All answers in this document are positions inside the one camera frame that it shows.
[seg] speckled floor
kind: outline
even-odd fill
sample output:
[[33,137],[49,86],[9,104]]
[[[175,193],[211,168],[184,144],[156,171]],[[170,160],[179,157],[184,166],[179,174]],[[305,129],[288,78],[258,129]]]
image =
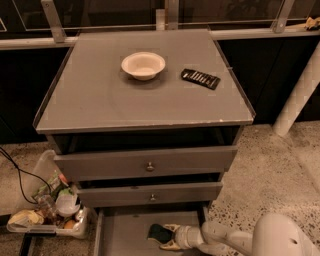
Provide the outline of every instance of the speckled floor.
[[[4,145],[25,170],[32,170],[47,143]],[[252,232],[266,212],[296,221],[320,249],[320,122],[296,123],[281,138],[270,125],[245,128],[239,152],[223,178],[224,187],[210,209],[210,217]],[[14,211],[20,195],[18,175],[0,157],[0,215]],[[0,255],[18,255],[23,235],[0,227]],[[88,238],[37,238],[31,255],[93,255],[94,225]],[[228,255],[237,255],[233,250]]]

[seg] plastic tray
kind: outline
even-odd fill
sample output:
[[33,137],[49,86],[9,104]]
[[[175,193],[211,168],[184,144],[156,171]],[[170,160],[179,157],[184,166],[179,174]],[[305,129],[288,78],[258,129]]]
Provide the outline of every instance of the plastic tray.
[[[54,171],[58,171],[59,167],[53,161],[55,156],[55,152],[53,150],[47,150],[42,153],[39,158],[35,168],[33,169],[32,174],[40,176],[44,180],[48,180]],[[40,179],[37,179],[31,175],[22,175],[23,178],[23,187],[24,192],[28,198],[32,195],[39,187],[43,185],[43,182]],[[21,199],[17,203],[16,211],[17,213],[23,209],[34,209],[35,205],[28,203],[21,196]],[[74,229],[60,229],[55,225],[34,225],[31,227],[21,227],[15,224],[7,224],[7,229],[10,232],[17,233],[37,233],[37,234],[57,234],[59,236],[73,236],[75,238],[85,238],[86,237],[86,229],[88,223],[88,209],[84,208],[84,219],[77,225]]]

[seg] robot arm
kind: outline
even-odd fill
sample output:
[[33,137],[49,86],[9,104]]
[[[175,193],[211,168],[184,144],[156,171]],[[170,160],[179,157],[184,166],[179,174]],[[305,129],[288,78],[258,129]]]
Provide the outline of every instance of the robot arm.
[[198,248],[210,255],[220,255],[228,245],[245,256],[320,256],[320,252],[303,231],[288,217],[266,214],[257,222],[253,235],[231,229],[215,221],[201,229],[191,226],[166,228],[175,232],[173,241],[162,249]]

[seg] clutter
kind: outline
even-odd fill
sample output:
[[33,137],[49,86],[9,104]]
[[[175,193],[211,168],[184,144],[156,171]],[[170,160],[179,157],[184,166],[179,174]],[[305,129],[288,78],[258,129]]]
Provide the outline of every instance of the clutter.
[[38,225],[44,223],[44,218],[37,214],[34,210],[22,210],[14,214],[9,219],[9,224],[16,224],[23,227]]
[[[71,183],[67,181],[53,161],[53,150],[45,151],[40,157],[33,174],[42,177],[48,185],[42,182],[30,182],[27,193],[37,201],[36,205],[27,205],[21,201],[8,221],[7,229],[19,233],[56,233],[62,236],[73,236],[83,239],[87,235],[88,209],[83,207]],[[67,215],[60,210],[59,198],[69,200],[72,211]]]
[[320,17],[313,19],[309,17],[306,22],[307,30],[319,30],[320,29]]

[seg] white bowl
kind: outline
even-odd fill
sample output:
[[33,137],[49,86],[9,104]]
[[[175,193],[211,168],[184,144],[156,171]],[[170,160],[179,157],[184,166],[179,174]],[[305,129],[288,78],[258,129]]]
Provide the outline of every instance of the white bowl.
[[135,79],[146,81],[154,78],[166,65],[165,60],[152,52],[137,52],[126,57],[122,69]]
[[57,212],[62,217],[69,217],[80,209],[80,204],[76,205],[76,195],[60,195],[56,201]]

